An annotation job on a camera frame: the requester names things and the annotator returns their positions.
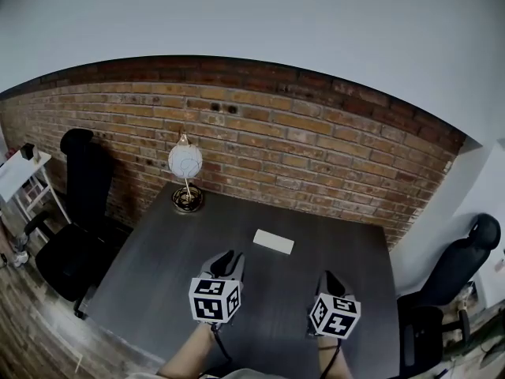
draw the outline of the cable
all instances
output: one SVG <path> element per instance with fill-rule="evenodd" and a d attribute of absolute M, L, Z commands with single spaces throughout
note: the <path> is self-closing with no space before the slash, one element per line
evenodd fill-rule
<path fill-rule="evenodd" d="M 209 368 L 205 372 L 201 373 L 199 378 L 202 376 L 208 375 L 215 370 L 222 370 L 223 368 L 225 368 L 226 366 L 231 364 L 233 361 L 233 359 L 230 357 L 228 352 L 226 352 L 226 348 L 224 347 L 223 342 L 221 341 L 221 338 L 219 337 L 218 330 L 219 330 L 218 325 L 213 324 L 211 326 L 211 331 L 214 333 L 215 342 L 219 345 L 219 349 L 221 350 L 224 357 L 226 358 L 226 362 L 222 363 L 221 365 L 217 365 L 217 366 L 213 366 L 212 368 Z"/>
<path fill-rule="evenodd" d="M 326 369 L 322 372 L 320 379 L 324 379 L 326 377 L 326 375 L 328 375 L 328 372 L 330 372 L 331 367 L 335 363 L 335 360 L 337 359 L 337 355 L 339 354 L 339 352 L 340 352 L 340 339 L 337 344 L 337 347 L 335 348 L 335 352 L 334 352 L 333 356 L 331 357 L 330 362 L 328 363 Z"/>

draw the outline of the white card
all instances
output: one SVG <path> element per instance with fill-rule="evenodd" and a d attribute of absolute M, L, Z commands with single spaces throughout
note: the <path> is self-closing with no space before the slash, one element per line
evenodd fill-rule
<path fill-rule="evenodd" d="M 293 240 L 273 235 L 272 233 L 268 233 L 267 231 L 262 231 L 260 229 L 257 230 L 253 242 L 259 244 L 260 246 L 280 251 L 281 253 L 284 254 L 291 254 L 294 245 Z"/>

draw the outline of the dark wooden table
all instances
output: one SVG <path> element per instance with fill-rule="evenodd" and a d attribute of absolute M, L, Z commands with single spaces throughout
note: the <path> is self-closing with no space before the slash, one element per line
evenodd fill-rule
<path fill-rule="evenodd" d="M 343 345 L 355 379 L 398 375 L 395 287 L 382 229 L 207 192 L 202 209 L 182 215 L 170 200 L 176 188 L 163 188 L 123 246 L 88 307 L 94 321 L 169 359 L 196 326 L 191 278 L 209 257 L 233 249 L 246 256 L 244 290 L 222 338 L 236 366 L 318 377 L 306 316 L 320 273 L 329 269 L 361 302 L 361 319 Z M 258 228 L 294 240 L 291 255 L 254 244 Z M 214 350 L 208 365 L 222 361 Z"/>

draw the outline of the white wall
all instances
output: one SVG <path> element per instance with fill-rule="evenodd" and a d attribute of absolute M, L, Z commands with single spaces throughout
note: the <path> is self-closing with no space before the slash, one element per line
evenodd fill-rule
<path fill-rule="evenodd" d="M 416 223 L 391 251 L 397 292 L 418 290 L 445 247 L 468 235 L 478 213 L 493 215 L 505 232 L 504 186 L 505 151 L 500 144 L 460 155 Z"/>
<path fill-rule="evenodd" d="M 505 65 L 505 0 L 0 0 L 0 91 L 83 63 L 252 58 L 333 74 L 481 143 Z"/>

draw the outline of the black office chair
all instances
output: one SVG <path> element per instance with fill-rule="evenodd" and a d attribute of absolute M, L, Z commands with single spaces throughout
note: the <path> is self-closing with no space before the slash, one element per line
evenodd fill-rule
<path fill-rule="evenodd" d="M 443 312 L 437 306 L 449 304 L 488 259 L 501 237 L 498 221 L 481 213 L 467 238 L 450 244 L 436 263 L 425 285 L 418 292 L 398 299 L 400 324 L 400 375 L 408 378 L 430 370 L 443 357 L 442 333 L 462 330 L 469 339 L 465 310 L 459 320 L 442 325 Z"/>
<path fill-rule="evenodd" d="M 39 228 L 49 242 L 36 255 L 42 277 L 65 299 L 75 302 L 79 311 L 86 291 L 98 284 L 114 258 L 114 247 L 107 242 L 109 232 L 104 214 L 112 179 L 113 164 L 99 144 L 92 143 L 93 132 L 71 129 L 62 138 L 60 149 L 67 156 L 66 211 L 71 224 L 56 235 L 41 212 L 24 229 L 30 235 Z"/>

